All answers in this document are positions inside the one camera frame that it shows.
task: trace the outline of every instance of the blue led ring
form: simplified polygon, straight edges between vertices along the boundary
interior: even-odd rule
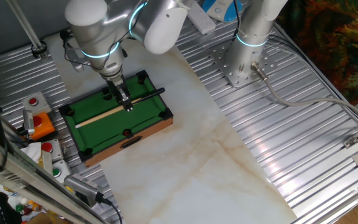
[[[129,20],[128,30],[129,30],[129,33],[131,34],[131,36],[134,36],[134,35],[132,34],[132,31],[131,31],[131,30],[132,30],[132,21],[134,20],[136,14],[137,14],[145,5],[147,5],[147,2],[141,4],[141,5],[134,11],[134,13],[133,13],[132,16],[131,16],[131,19]]]
[[[119,42],[116,43],[116,46],[110,51],[110,53],[105,53],[104,55],[98,55],[98,56],[94,56],[94,55],[88,55],[87,53],[85,53],[83,50],[82,50],[82,53],[87,56],[87,57],[90,57],[90,58],[104,58],[104,57],[107,57],[108,55],[111,55],[113,52],[115,52],[118,48],[118,45],[119,45]]]
[[[245,43],[244,41],[242,41],[238,35],[237,35],[237,39],[239,39],[242,44],[244,44],[244,45],[246,45],[246,46],[249,46],[249,47],[260,47],[260,46],[266,44],[266,42],[267,42],[267,40],[266,40],[263,44],[252,45],[252,44],[247,44],[247,43]]]

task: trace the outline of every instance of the metal mounting plate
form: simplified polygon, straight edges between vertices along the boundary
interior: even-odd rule
[[[218,65],[219,69],[223,72],[224,76],[231,82],[231,84],[236,88],[240,88],[258,79],[259,76],[255,72],[249,74],[244,72],[240,73],[237,68],[231,68],[226,65],[226,52],[231,44],[231,40],[219,44],[211,49],[210,54],[214,58],[214,61]],[[270,58],[266,50],[262,52],[262,63],[259,66],[266,74],[277,68],[277,64]]]

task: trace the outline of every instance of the white marble surface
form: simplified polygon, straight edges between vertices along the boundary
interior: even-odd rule
[[[57,70],[62,74],[61,77],[67,93],[73,101],[107,86],[106,81],[100,77],[100,74],[89,66],[84,66],[83,72],[74,70],[71,63],[64,58],[63,41],[59,34],[51,35],[45,38],[44,41],[48,45],[48,50],[52,55]],[[70,43],[74,47],[78,47],[75,41]]]
[[[173,125],[101,162],[126,223],[294,220],[180,52],[152,55],[133,40],[122,46],[124,73],[146,69],[174,114]]]

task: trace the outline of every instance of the mini pool table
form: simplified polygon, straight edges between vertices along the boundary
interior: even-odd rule
[[[143,98],[155,87],[146,71],[126,80],[131,100]],[[59,108],[86,167],[139,142],[173,123],[173,115],[161,96],[134,105],[130,112],[118,111],[85,126],[76,124],[120,106],[108,88]]]

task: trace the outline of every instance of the green felt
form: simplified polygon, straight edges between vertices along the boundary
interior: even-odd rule
[[[127,86],[132,100],[145,97],[155,90],[149,79],[146,79],[144,85],[141,85],[137,83],[137,77],[128,79]],[[76,124],[109,111],[119,104],[114,98],[108,101],[104,100],[103,93],[99,92],[70,106],[75,114],[72,117],[66,117],[68,128],[70,128],[79,150],[85,151],[87,148],[92,148],[93,154],[123,140],[125,138],[122,135],[124,129],[128,128],[136,133],[161,121],[162,118],[158,114],[165,111],[164,104],[159,97],[155,96],[134,105],[134,109],[130,112],[122,110],[76,129]]]

